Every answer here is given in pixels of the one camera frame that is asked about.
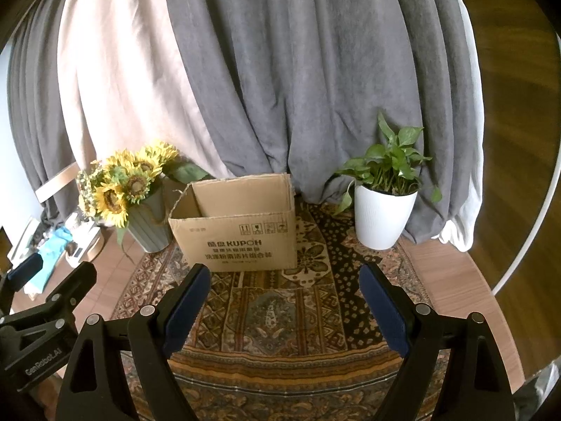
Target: blue gripper pad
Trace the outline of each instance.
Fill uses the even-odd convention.
[[[38,253],[32,253],[23,263],[8,273],[9,287],[13,291],[20,291],[41,269],[43,269],[43,258]]]
[[[411,348],[408,326],[398,306],[392,300],[391,293],[394,288],[402,288],[394,287],[389,283],[378,267],[370,268],[366,264],[360,268],[358,284],[388,346],[397,351],[401,357],[406,357]]]
[[[203,307],[210,292],[210,271],[207,267],[197,274],[165,325],[165,341],[162,345],[168,359],[181,350],[191,330],[198,311]]]

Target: gray ribbed vase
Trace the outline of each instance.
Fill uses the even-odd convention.
[[[147,253],[163,250],[172,242],[161,185],[139,205],[128,209],[128,230]]]

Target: cardboard box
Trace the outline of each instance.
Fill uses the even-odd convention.
[[[288,174],[192,183],[170,212],[169,224],[190,266],[203,263],[229,272],[297,265]]]

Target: patterned rug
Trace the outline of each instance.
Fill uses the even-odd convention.
[[[399,244],[370,250],[352,213],[333,211],[297,204],[296,269],[212,274],[189,339],[169,361],[201,421],[365,421],[380,406],[402,360],[370,314],[358,269],[375,261],[414,302],[430,301]],[[146,255],[113,318],[177,286],[189,271],[182,257],[175,243]],[[419,420],[430,418],[446,361],[442,354]],[[123,364],[139,414],[152,419],[129,353]]]

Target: gray curtain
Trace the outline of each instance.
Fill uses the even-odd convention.
[[[9,118],[16,150],[33,189],[75,161],[58,91],[58,28],[64,3],[36,0],[12,38]],[[65,219],[77,202],[78,190],[71,182],[44,204],[47,219]]]
[[[290,172],[306,201],[338,199],[349,178],[332,174],[381,140],[382,109],[395,129],[425,126],[418,148],[434,157],[409,237],[438,234],[465,201],[474,104],[457,0],[167,4],[198,106],[234,174]]]

